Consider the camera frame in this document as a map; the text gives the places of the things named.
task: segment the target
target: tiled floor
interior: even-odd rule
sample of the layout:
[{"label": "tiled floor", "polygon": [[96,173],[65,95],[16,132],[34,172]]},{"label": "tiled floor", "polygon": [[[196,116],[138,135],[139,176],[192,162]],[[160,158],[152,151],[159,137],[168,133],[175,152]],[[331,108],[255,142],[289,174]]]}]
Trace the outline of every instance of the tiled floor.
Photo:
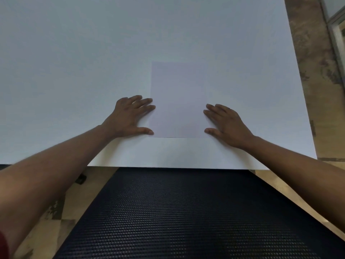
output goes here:
[{"label": "tiled floor", "polygon": [[[345,96],[318,0],[285,0],[317,156],[345,169]],[[89,167],[83,185],[74,184],[41,217],[15,253],[20,259],[50,259],[97,193],[116,171]],[[270,171],[256,175],[282,192],[345,240],[335,228]]]}]

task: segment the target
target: forearm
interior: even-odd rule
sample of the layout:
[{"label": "forearm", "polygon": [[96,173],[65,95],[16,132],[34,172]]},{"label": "forearm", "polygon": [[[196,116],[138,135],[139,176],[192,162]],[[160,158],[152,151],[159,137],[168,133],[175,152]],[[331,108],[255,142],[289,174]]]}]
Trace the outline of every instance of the forearm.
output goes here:
[{"label": "forearm", "polygon": [[255,137],[244,149],[345,231],[345,171]]},{"label": "forearm", "polygon": [[12,253],[47,205],[71,186],[110,140],[97,126],[0,172],[0,230]]}]

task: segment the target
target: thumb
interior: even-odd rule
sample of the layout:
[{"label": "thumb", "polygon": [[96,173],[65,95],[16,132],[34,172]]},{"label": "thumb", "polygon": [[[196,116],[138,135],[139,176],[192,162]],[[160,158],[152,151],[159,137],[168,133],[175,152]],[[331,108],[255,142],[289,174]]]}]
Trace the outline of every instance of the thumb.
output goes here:
[{"label": "thumb", "polygon": [[223,133],[217,129],[214,128],[206,128],[205,129],[206,134],[210,134],[216,138],[222,139],[223,138]]},{"label": "thumb", "polygon": [[137,127],[136,134],[148,134],[153,135],[153,131],[147,127]]}]

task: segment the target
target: white poster board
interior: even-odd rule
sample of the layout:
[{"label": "white poster board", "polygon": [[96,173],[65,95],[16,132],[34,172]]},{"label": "white poster board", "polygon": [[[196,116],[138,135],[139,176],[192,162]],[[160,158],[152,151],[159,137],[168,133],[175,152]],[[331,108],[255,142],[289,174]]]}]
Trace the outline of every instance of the white poster board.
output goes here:
[{"label": "white poster board", "polygon": [[[205,63],[208,103],[316,157],[284,0],[0,0],[0,32],[0,163],[150,97],[152,62]],[[115,140],[90,165],[265,168],[209,136]]]}]

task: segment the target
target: sleeve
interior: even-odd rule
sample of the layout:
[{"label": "sleeve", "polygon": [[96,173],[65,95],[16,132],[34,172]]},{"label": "sleeve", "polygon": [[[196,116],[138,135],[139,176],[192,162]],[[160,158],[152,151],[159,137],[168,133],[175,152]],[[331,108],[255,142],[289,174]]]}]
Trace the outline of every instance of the sleeve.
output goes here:
[{"label": "sleeve", "polygon": [[0,258],[1,259],[9,259],[9,248],[5,236],[0,232]]}]

